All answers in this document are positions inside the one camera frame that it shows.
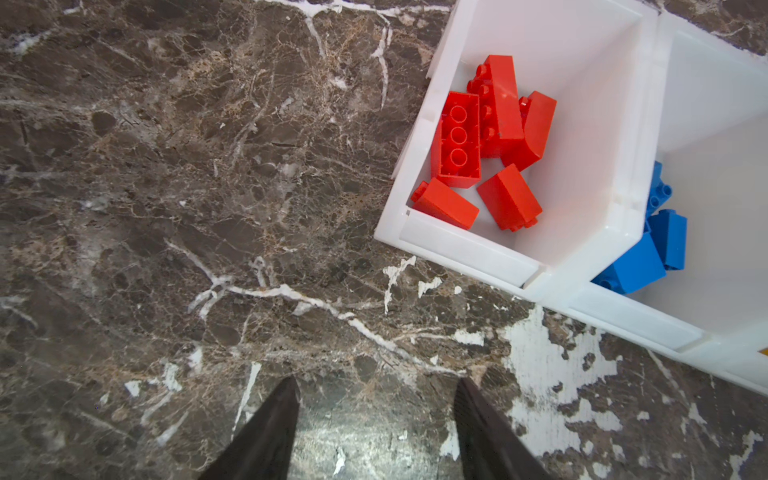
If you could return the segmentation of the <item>red lego brick hollow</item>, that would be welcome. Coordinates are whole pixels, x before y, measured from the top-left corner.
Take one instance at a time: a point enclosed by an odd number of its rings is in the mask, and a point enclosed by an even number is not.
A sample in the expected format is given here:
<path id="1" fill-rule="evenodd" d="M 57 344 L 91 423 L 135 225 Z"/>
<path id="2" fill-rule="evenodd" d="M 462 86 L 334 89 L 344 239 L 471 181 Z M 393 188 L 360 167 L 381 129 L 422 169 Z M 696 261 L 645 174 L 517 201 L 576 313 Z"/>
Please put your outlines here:
<path id="1" fill-rule="evenodd" d="M 512 164 L 477 187 L 477 192 L 501 230 L 516 232 L 538 223 L 543 212 L 518 168 Z"/>

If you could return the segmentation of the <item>blue lego brick diagonal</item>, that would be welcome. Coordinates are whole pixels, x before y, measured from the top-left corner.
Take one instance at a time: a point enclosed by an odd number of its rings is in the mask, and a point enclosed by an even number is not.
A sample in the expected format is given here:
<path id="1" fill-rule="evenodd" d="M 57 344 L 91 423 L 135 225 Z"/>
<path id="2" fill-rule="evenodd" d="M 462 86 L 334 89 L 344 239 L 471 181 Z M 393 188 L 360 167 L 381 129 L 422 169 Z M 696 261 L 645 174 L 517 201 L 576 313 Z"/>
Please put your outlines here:
<path id="1" fill-rule="evenodd" d="M 662 168 L 663 165 L 660 162 L 654 162 L 651 186 L 646 207 L 647 217 L 653 215 L 672 197 L 673 194 L 672 187 L 664 183 L 661 178 Z"/>

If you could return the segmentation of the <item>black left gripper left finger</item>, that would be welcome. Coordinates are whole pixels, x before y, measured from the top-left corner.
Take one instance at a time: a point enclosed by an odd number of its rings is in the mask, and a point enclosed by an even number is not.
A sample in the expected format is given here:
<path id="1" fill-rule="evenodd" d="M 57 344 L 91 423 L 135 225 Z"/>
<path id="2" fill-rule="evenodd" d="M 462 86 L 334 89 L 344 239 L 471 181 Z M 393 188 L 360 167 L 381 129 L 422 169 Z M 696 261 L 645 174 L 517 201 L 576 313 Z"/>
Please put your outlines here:
<path id="1" fill-rule="evenodd" d="M 296 378 L 284 378 L 227 448 L 199 477 L 281 479 L 288 477 L 300 411 Z"/>

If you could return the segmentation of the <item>blue lego brick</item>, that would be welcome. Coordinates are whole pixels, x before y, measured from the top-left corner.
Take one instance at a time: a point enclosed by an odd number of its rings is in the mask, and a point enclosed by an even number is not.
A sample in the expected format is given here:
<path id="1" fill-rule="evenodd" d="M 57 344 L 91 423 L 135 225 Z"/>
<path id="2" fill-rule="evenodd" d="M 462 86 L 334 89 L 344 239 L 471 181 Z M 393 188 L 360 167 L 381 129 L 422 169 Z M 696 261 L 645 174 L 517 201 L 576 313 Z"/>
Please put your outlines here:
<path id="1" fill-rule="evenodd" d="M 666 270 L 649 232 L 625 254 L 598 274 L 592 282 L 627 295 L 666 276 Z"/>
<path id="2" fill-rule="evenodd" d="M 648 219 L 651 238 L 667 271 L 684 270 L 688 219 L 672 209 L 659 210 Z"/>

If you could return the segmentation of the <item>small red lego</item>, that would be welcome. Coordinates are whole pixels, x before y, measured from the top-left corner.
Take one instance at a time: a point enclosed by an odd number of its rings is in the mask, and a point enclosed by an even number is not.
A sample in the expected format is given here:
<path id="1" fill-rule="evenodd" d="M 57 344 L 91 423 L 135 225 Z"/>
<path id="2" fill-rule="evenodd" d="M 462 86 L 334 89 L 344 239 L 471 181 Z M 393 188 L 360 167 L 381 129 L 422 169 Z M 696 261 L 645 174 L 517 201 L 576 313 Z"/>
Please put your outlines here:
<path id="1" fill-rule="evenodd" d="M 502 155 L 505 167 L 514 165 L 519 171 L 535 164 L 544 156 L 557 101 L 533 91 L 519 100 L 523 138 Z"/>

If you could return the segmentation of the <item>long red lego brick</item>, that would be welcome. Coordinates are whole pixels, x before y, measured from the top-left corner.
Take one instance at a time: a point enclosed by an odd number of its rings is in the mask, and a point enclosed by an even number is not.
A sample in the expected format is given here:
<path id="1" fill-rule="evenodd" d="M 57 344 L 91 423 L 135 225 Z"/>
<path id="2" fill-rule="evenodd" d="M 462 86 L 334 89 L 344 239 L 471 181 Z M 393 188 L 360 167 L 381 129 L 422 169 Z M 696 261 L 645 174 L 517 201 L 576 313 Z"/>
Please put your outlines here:
<path id="1" fill-rule="evenodd" d="M 481 180 L 478 95 L 448 94 L 431 147 L 431 177 L 461 189 Z"/>

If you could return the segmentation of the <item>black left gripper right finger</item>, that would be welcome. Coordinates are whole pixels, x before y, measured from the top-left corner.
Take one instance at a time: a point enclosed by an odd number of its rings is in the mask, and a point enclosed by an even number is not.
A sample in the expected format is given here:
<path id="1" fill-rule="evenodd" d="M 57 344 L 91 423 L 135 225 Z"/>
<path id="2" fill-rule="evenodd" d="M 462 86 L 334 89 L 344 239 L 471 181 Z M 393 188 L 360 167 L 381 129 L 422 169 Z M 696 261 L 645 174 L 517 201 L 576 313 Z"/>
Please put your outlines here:
<path id="1" fill-rule="evenodd" d="M 469 378 L 458 381 L 453 415 L 465 479 L 552 478 Z"/>

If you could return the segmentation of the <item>small red lego brick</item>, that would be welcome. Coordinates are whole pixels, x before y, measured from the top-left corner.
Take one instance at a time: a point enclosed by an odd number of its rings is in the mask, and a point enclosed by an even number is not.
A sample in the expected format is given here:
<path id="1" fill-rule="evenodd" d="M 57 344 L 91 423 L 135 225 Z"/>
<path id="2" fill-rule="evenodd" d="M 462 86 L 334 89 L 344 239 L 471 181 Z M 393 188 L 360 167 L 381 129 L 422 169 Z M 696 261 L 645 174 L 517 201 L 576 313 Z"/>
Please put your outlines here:
<path id="1" fill-rule="evenodd" d="M 413 208 L 458 228 L 469 230 L 479 209 L 438 179 L 422 182 L 411 195 Z"/>

